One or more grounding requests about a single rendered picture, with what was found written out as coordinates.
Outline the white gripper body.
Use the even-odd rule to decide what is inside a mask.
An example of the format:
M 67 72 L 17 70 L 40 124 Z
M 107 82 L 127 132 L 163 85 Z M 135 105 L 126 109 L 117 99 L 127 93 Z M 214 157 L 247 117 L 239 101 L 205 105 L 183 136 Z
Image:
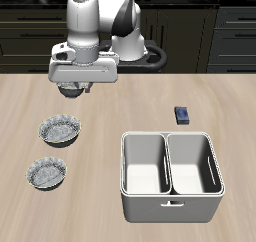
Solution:
M 119 56 L 114 52 L 99 52 L 99 58 L 91 63 L 50 60 L 48 79 L 51 82 L 108 83 L 117 80 Z

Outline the large grey fluted bowl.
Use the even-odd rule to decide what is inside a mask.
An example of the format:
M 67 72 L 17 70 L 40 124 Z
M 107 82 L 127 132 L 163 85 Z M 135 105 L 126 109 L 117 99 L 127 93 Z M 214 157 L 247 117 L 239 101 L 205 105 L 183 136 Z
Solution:
M 71 145 L 81 131 L 81 122 L 67 114 L 54 115 L 44 120 L 39 128 L 39 137 L 49 146 L 64 148 Z

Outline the medium grey fluted bowl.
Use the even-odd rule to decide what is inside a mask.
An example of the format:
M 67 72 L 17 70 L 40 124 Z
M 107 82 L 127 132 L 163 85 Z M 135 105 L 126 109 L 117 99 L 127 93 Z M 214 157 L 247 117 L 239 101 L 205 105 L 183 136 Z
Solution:
M 44 157 L 33 162 L 26 172 L 27 182 L 36 189 L 51 189 L 66 177 L 67 165 L 56 157 Z

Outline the dark brown kitchen cupboard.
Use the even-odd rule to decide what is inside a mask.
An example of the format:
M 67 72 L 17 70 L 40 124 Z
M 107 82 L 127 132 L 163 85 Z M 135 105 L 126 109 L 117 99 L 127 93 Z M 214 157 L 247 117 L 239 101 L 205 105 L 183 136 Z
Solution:
M 215 5 L 143 5 L 141 34 L 167 54 L 164 73 L 204 73 Z M 51 49 L 67 38 L 64 9 L 0 10 L 0 74 L 46 73 Z

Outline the small blue box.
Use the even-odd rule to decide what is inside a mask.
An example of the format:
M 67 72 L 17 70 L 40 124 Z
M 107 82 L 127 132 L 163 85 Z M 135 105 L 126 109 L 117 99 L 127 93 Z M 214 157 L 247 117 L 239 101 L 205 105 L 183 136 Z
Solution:
M 176 122 L 178 125 L 188 125 L 189 124 L 189 115 L 186 107 L 178 107 L 174 108 Z

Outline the white two-bin basket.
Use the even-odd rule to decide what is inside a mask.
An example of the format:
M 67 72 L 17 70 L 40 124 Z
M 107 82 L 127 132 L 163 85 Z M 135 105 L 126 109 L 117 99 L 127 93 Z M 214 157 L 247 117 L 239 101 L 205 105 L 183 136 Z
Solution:
M 126 132 L 121 138 L 120 192 L 131 223 L 204 223 L 224 181 L 204 132 Z

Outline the dark grey kitchen cupboard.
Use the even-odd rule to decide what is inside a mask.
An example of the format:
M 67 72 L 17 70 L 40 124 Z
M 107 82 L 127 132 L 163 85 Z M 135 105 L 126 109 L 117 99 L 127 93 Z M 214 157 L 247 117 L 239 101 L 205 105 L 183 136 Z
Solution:
M 207 73 L 256 74 L 256 7 L 218 10 Z

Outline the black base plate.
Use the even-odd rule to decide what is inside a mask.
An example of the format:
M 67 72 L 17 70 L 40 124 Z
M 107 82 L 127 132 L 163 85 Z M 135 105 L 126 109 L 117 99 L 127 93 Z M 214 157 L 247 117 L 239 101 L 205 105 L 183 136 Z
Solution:
M 119 74 L 147 74 L 159 73 L 167 64 L 166 53 L 156 45 L 154 40 L 145 40 L 147 53 L 135 61 L 119 61 L 117 72 Z

